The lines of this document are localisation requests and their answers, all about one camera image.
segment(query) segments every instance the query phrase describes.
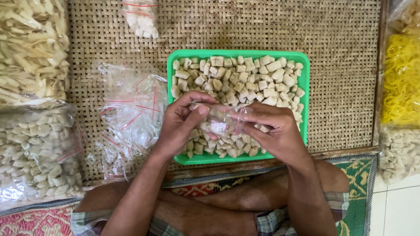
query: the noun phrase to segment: woven straw mat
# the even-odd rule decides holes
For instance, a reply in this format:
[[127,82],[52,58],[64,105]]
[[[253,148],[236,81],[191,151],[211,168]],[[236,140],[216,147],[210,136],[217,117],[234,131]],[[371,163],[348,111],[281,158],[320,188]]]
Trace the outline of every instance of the woven straw mat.
[[[121,15],[121,1],[68,2],[68,102],[79,108],[88,151],[105,129],[98,115],[103,84],[91,77],[91,62],[124,61],[135,67],[148,62],[165,72],[166,58],[182,48],[306,53],[311,62],[309,151],[371,145],[379,0],[158,0],[158,5],[160,38],[140,39]],[[86,164],[87,180],[103,178],[98,167],[99,162]]]

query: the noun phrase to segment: floor tile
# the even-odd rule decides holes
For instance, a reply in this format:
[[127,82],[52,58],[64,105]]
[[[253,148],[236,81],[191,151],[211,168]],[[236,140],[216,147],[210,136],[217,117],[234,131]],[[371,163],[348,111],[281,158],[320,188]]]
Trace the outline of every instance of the floor tile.
[[420,175],[410,176],[400,182],[388,186],[388,190],[402,189],[407,187],[420,186]]
[[384,236],[419,235],[420,186],[387,191]]
[[388,190],[388,186],[383,182],[382,176],[379,173],[376,173],[375,185],[373,187],[373,192],[383,192]]
[[374,193],[370,210],[369,236],[383,236],[385,224],[386,191]]

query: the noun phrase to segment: person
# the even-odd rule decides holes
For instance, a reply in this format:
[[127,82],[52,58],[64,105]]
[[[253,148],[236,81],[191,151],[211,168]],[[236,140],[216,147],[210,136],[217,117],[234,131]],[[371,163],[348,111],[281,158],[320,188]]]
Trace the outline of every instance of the person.
[[[159,139],[134,180],[94,188],[71,214],[75,235],[337,235],[336,222],[349,205],[349,180],[336,166],[310,157],[288,108],[252,103],[243,128],[287,168],[202,197],[162,190],[169,161],[209,111],[200,105],[191,112],[193,100],[216,102],[190,91],[170,104]],[[263,133],[255,123],[271,129]]]

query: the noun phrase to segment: leg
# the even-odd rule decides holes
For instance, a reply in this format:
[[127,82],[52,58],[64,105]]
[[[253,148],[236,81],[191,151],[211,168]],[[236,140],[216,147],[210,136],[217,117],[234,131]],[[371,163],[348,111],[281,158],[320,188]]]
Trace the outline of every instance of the leg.
[[[324,192],[349,192],[349,179],[338,167],[314,160]],[[270,211],[287,206],[288,170],[281,168],[222,192],[194,199],[209,205],[239,211]]]
[[[128,186],[128,182],[116,182],[96,187],[74,212],[114,209]],[[220,209],[169,191],[159,192],[154,216],[185,235],[257,235],[254,213]]]

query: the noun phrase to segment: green tray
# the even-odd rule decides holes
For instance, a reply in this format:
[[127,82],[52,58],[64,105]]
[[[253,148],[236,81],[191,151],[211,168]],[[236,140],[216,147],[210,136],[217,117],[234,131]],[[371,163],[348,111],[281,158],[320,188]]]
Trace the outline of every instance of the green tray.
[[[265,55],[270,55],[275,59],[279,57],[285,57],[287,60],[294,60],[303,64],[302,75],[298,79],[298,86],[305,91],[305,95],[300,99],[300,102],[304,105],[302,111],[303,123],[300,124],[300,136],[306,145],[307,131],[308,131],[308,107],[309,107],[309,59],[302,52],[282,52],[282,51],[260,51],[260,50],[207,50],[207,49],[184,49],[176,50],[169,55],[168,61],[166,62],[166,69],[168,72],[168,100],[169,104],[173,103],[173,97],[171,94],[172,87],[172,75],[175,73],[172,68],[173,60],[179,60],[180,58],[198,58],[207,59],[210,56],[224,56],[224,57],[252,57],[254,60]],[[187,155],[180,154],[174,157],[175,161],[183,165],[196,165],[196,164],[210,164],[210,163],[224,163],[224,162],[238,162],[238,161],[250,161],[250,160],[262,160],[273,158],[268,152],[262,154],[258,152],[257,155],[249,157],[248,154],[244,153],[237,158],[231,158],[225,156],[225,158],[219,158],[219,155],[203,153],[202,155],[194,154],[190,159]]]

